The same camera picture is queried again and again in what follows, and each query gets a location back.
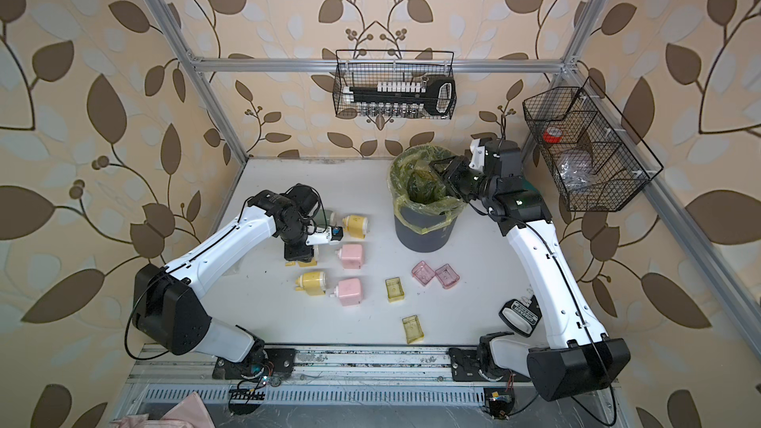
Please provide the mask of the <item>yellow sharpener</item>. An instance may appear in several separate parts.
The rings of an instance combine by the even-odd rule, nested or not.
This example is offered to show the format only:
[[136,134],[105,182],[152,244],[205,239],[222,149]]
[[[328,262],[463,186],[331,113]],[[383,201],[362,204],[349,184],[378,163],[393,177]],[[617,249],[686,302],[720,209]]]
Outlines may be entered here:
[[300,275],[295,282],[295,290],[302,291],[310,296],[321,296],[326,293],[326,273],[324,271],[310,271]]
[[296,267],[296,266],[299,266],[300,268],[310,268],[310,267],[315,267],[316,265],[317,265],[317,259],[316,258],[312,258],[308,262],[298,261],[298,262],[286,262],[285,263],[286,267]]
[[362,215],[347,215],[342,220],[345,232],[354,239],[364,240],[369,233],[369,219]]

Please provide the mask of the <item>yellow sharpener front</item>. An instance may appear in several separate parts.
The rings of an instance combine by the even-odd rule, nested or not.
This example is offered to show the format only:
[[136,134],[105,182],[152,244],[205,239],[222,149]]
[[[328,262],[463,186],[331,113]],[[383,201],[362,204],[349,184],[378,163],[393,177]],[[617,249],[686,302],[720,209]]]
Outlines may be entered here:
[[295,282],[295,290],[302,291],[310,296],[321,296],[326,293],[326,273],[324,271],[310,271],[300,275]]

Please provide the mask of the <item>pink sharpener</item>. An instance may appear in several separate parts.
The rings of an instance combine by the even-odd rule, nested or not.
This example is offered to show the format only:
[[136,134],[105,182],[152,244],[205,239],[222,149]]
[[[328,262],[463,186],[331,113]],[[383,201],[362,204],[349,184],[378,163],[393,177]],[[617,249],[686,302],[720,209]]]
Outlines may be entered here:
[[362,269],[365,252],[362,244],[345,244],[337,252],[343,269]]
[[344,306],[358,305],[363,300],[363,287],[358,277],[354,279],[342,279],[335,287],[332,295]]

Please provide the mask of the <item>pink sharpener front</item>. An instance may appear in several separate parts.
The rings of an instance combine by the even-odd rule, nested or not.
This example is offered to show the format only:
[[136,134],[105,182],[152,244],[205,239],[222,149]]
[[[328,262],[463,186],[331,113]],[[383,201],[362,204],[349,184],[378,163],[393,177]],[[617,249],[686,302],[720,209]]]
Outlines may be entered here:
[[335,287],[332,295],[344,306],[358,305],[363,300],[363,287],[358,277],[354,279],[342,279]]

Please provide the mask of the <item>pink transparent shavings tray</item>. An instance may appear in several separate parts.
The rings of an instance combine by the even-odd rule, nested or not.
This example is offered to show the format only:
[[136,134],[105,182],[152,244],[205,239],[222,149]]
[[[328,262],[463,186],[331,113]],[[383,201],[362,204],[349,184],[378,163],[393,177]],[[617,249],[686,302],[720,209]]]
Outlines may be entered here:
[[436,273],[426,262],[419,262],[411,270],[412,277],[423,287],[427,287],[435,278]]

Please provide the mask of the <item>yellow transparent shavings tray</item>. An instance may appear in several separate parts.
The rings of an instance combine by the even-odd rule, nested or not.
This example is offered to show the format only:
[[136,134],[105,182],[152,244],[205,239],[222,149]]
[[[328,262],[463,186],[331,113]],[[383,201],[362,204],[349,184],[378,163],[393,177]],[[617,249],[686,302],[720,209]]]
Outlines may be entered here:
[[386,295],[388,296],[389,303],[404,300],[405,293],[402,286],[402,280],[399,277],[392,277],[391,279],[387,279],[384,283],[386,284]]

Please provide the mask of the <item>green pencil sharpener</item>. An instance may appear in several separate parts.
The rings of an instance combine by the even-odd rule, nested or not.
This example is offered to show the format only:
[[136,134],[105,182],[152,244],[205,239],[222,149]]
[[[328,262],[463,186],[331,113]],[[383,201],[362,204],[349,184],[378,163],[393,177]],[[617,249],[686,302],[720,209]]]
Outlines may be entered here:
[[333,210],[326,210],[325,211],[325,223],[326,226],[330,229],[333,229],[336,227],[336,212]]

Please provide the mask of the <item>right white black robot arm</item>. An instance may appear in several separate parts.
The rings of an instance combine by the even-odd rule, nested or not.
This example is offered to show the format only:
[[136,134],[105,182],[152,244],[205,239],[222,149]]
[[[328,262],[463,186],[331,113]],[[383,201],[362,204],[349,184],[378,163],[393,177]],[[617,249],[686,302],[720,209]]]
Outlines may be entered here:
[[531,301],[509,301],[499,317],[505,333],[483,337],[480,365],[493,378],[511,371],[531,379],[546,401],[612,388],[631,359],[586,302],[561,251],[552,216],[523,175],[514,144],[478,139],[471,156],[434,160],[430,168],[449,195],[483,205],[527,274]]

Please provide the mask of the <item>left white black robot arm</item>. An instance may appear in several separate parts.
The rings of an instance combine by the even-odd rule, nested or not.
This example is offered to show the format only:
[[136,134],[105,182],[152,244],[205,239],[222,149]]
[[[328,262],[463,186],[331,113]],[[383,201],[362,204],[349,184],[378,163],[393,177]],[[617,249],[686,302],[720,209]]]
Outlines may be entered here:
[[342,228],[318,223],[326,215],[319,192],[306,184],[247,198],[231,222],[197,247],[162,267],[148,264],[138,271],[127,327],[174,356],[206,354],[246,370],[263,365],[264,341],[211,317],[202,298],[228,269],[271,238],[285,245],[286,261],[311,262],[317,247],[344,236]]

